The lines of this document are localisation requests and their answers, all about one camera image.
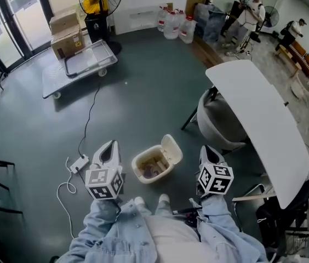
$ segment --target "white table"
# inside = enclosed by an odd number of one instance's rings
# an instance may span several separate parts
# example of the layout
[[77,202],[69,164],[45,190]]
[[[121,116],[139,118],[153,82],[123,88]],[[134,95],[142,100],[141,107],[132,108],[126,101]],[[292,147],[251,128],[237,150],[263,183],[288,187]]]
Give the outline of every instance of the white table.
[[270,178],[275,193],[260,196],[276,195],[285,209],[309,173],[309,154],[295,119],[249,60],[219,64],[206,75],[239,119]]

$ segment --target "jeans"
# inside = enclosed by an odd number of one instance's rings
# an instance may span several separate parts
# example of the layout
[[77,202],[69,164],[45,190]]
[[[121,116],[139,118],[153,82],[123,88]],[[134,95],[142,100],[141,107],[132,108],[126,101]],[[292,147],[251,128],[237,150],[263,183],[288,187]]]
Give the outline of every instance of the jeans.
[[226,32],[225,43],[231,43],[232,37],[236,36],[236,49],[241,45],[242,41],[246,38],[249,30],[241,25],[237,20],[229,27]]
[[[148,209],[148,207],[145,204],[138,204],[137,207],[143,217],[152,215],[152,212]],[[158,203],[158,207],[154,214],[158,216],[174,219],[174,215],[170,208],[170,204],[166,201],[161,201]]]

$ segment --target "floor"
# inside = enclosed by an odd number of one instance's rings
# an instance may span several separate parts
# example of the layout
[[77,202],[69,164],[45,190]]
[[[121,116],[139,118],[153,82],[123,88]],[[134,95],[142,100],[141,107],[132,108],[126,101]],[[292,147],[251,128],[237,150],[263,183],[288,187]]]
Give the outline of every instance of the floor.
[[[205,67],[189,45],[179,39],[166,40],[156,29],[116,38],[123,51],[102,79],[81,151],[91,158],[103,143],[118,140],[127,174],[121,198],[127,201],[143,196],[154,209],[159,195],[167,193],[173,209],[186,208],[196,191],[199,150],[207,142],[196,125],[188,125],[185,131],[180,127],[211,86]],[[78,144],[99,79],[79,81],[66,88],[59,100],[42,99],[42,70],[55,61],[51,49],[39,54],[12,72],[0,91],[0,159],[16,163],[15,168],[0,169],[0,181],[10,187],[9,193],[0,189],[0,205],[24,212],[23,216],[0,213],[0,241],[13,262],[48,262],[53,255],[66,252],[71,241],[68,217],[56,198],[56,189],[68,178],[66,158],[70,162],[78,158]],[[309,134],[309,125],[304,126]],[[132,172],[131,161],[160,144],[165,134],[174,137],[184,158],[163,180],[142,184]],[[225,158],[234,171],[234,182],[226,195],[230,207],[232,197],[259,182],[263,169],[251,145]],[[83,228],[92,198],[79,176],[73,176],[72,183],[77,193],[72,195],[63,187],[60,197],[71,214],[76,235]],[[242,217],[243,226],[260,238],[253,209],[241,210],[247,213]]]
[[[251,41],[246,50],[251,51],[251,55],[246,53],[239,54],[239,59],[249,59],[258,67],[267,80],[273,84],[285,102],[288,102],[288,108],[297,122],[299,132],[309,151],[309,96],[304,99],[297,99],[291,91],[291,84],[294,78],[290,76],[293,74],[293,67],[282,58],[274,56],[275,47],[277,45],[276,39],[270,35],[261,35],[261,43]],[[227,49],[221,48],[221,43],[224,38],[216,43],[211,43],[210,46],[218,53],[223,61],[237,60],[236,57],[226,56]],[[302,71],[298,72],[299,77],[303,81],[309,81]]]

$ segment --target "white power adapter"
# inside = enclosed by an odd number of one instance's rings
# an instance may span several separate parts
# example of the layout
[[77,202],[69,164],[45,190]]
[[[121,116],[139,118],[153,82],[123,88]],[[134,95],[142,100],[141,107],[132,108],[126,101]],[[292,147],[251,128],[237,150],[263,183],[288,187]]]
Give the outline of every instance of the white power adapter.
[[83,157],[80,157],[74,162],[74,164],[71,165],[71,170],[74,174],[76,174],[78,173],[78,171],[84,168],[88,163],[89,163],[89,157],[83,155]]

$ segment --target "white chair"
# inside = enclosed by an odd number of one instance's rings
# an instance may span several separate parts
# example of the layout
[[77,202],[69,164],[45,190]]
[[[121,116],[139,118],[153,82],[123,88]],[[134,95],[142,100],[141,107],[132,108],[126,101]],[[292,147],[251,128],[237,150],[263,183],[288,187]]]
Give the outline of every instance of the white chair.
[[247,134],[237,117],[218,94],[213,101],[208,101],[207,90],[199,100],[197,107],[197,123],[202,135],[222,150],[232,151],[243,147]]

